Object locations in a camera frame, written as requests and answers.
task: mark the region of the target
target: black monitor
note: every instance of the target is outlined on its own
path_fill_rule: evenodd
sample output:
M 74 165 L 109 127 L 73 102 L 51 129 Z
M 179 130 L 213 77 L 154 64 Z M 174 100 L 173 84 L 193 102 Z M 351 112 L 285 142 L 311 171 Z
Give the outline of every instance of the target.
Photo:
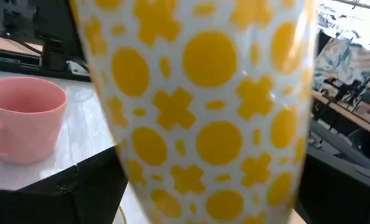
M 68 0 L 0 0 L 0 38 L 35 52 L 0 48 L 0 70 L 90 81 Z

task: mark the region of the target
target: mug rim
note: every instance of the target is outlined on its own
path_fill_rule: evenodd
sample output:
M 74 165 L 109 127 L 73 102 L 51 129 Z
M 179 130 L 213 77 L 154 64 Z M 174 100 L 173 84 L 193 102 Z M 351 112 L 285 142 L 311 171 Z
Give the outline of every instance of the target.
M 34 115 L 34 114 L 51 113 L 51 112 L 60 110 L 61 108 L 63 108 L 63 107 L 66 106 L 66 104 L 67 104 L 67 95 L 66 95 L 65 90 L 62 87 L 60 87 L 58 84 L 56 84 L 56 83 L 54 83 L 52 81 L 44 80 L 44 79 L 36 78 L 36 77 L 5 77 L 5 78 L 1 78 L 0 79 L 0 82 L 4 82 L 4 81 L 7 81 L 7 80 L 19 80 L 19 79 L 21 79 L 21 80 L 23 80 L 23 79 L 37 80 L 37 81 L 41 81 L 41 82 L 44 82 L 44 83 L 48 83 L 50 85 L 53 85 L 53 86 L 57 87 L 57 89 L 63 93 L 63 95 L 65 96 L 65 99 L 64 99 L 64 101 L 63 101 L 62 104 L 60 104 L 59 106 L 55 107 L 54 109 L 46 110 L 46 111 L 41 111 L 41 112 L 20 112 L 20 111 L 13 111 L 13 110 L 7 110 L 7 109 L 4 109 L 4 108 L 0 108 L 1 111 L 9 112 L 9 113 L 15 113 L 15 114 L 23 114 L 23 115 Z

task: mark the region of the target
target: desk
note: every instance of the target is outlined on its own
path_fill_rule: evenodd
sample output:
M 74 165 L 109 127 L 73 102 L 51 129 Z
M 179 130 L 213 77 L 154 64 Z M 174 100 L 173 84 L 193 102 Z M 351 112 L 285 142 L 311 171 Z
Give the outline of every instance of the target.
M 325 105 L 327 105 L 329 103 L 329 99 L 325 98 L 324 96 L 322 96 L 321 93 L 319 93 L 317 91 L 312 91 L 312 95 L 313 95 L 313 97 L 315 99 L 317 99 L 318 101 L 320 101 L 321 103 L 323 103 Z M 368 122 L 370 120 L 370 116 L 369 115 L 358 116 L 358 115 L 353 114 L 352 112 L 346 110 L 342 106 L 337 105 L 336 103 L 329 103 L 328 106 L 331 109 L 333 109 L 336 112 L 338 112 L 339 114 L 341 114 L 344 117 L 348 118 L 350 121 L 356 123 L 361 128 L 363 128 L 366 131 L 369 131 L 370 132 L 370 122 Z
M 0 72 L 0 78 L 24 76 Z M 67 94 L 67 110 L 55 153 L 48 159 L 19 166 L 0 161 L 0 189 L 17 190 L 62 171 L 114 145 L 98 97 L 90 83 L 46 78 Z M 148 223 L 134 191 L 128 185 L 120 207 L 127 224 Z M 291 224 L 305 224 L 293 211 Z

